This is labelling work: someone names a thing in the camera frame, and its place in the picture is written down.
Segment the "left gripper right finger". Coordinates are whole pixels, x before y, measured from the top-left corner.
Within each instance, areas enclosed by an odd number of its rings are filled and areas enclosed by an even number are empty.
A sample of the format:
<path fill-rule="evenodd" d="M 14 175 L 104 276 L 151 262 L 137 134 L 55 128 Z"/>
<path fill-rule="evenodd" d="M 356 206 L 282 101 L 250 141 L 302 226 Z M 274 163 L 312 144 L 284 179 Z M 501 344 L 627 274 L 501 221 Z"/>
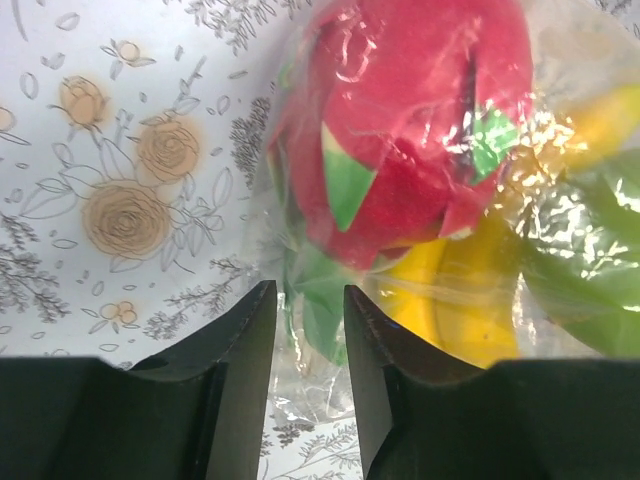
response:
<path fill-rule="evenodd" d="M 463 362 L 344 292 L 368 479 L 635 479 L 635 361 Z"/>

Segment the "clear zip top bag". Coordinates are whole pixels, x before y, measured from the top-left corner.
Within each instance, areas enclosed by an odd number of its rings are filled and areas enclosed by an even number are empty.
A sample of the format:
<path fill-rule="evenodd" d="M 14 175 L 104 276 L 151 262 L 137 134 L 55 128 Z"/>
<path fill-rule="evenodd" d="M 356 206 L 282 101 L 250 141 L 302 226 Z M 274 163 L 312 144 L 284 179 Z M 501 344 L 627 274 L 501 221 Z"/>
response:
<path fill-rule="evenodd" d="M 320 1 L 276 61 L 278 422 L 353 415 L 348 286 L 482 369 L 638 355 L 637 2 Z"/>

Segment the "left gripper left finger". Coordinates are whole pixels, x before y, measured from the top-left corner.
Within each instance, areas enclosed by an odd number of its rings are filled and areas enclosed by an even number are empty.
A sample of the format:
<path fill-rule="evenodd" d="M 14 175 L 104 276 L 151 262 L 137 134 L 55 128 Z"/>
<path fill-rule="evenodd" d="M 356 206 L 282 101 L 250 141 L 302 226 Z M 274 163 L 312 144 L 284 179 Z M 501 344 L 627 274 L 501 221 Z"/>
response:
<path fill-rule="evenodd" d="M 1 361 L 5 479 L 253 479 L 276 329 L 263 281 L 128 370 L 90 357 Z"/>

